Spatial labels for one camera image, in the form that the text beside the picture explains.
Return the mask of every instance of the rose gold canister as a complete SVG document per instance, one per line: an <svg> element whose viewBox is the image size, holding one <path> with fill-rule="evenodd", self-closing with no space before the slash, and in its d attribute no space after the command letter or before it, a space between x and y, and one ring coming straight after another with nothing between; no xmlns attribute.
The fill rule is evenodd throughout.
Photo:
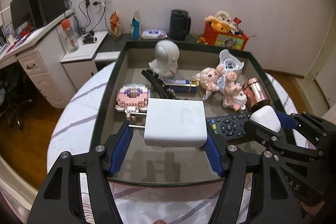
<svg viewBox="0 0 336 224"><path fill-rule="evenodd" d="M267 92L258 78L251 78L243 84L243 91L247 96L247 108L256 111L265 105L270 105Z"/></svg>

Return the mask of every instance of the blue and gold box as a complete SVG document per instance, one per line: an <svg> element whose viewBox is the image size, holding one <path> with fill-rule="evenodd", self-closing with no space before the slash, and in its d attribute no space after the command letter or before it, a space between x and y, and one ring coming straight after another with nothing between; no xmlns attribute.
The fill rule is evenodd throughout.
<svg viewBox="0 0 336 224"><path fill-rule="evenodd" d="M197 80L187 79L164 79L165 85L176 93L196 93L199 86Z"/></svg>

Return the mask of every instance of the round table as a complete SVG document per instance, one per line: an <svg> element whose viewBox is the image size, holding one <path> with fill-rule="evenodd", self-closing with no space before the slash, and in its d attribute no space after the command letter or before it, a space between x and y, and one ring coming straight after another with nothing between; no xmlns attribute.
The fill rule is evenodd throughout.
<svg viewBox="0 0 336 224"><path fill-rule="evenodd" d="M90 149L92 132L100 102L115 62L103 68L83 85L64 109L52 134L47 154L47 171L63 151L72 155ZM292 99L283 87L267 75L283 104L286 113L297 113ZM294 130L297 145L307 147L306 139ZM246 219L250 198L251 174L246 175L243 200L237 223ZM217 202L223 181L176 188L138 187L110 182L111 191L125 224L207 223ZM81 174L81 193L86 221L94 223L86 175Z"/></svg>

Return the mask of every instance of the yellow stuffed toy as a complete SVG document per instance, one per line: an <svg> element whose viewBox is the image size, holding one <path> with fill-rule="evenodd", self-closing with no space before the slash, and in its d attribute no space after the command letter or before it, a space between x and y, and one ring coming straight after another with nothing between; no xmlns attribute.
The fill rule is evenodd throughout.
<svg viewBox="0 0 336 224"><path fill-rule="evenodd" d="M208 16L204 20L205 22L211 22L211 27L217 32L237 31L236 27L229 23L230 18L227 12L219 11L215 16Z"/></svg>

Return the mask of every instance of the brown floor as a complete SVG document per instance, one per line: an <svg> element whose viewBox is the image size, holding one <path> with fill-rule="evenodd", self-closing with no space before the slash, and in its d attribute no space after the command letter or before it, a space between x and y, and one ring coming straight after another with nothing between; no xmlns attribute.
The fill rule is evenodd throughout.
<svg viewBox="0 0 336 224"><path fill-rule="evenodd" d="M307 111L292 79L277 74L272 76L290 95L298 112ZM0 154L21 177L39 189L47 174L50 137L63 110L55 109L35 87L33 90L36 104L27 104L23 109L22 131L17 126L9 128L7 115L0 118Z"/></svg>

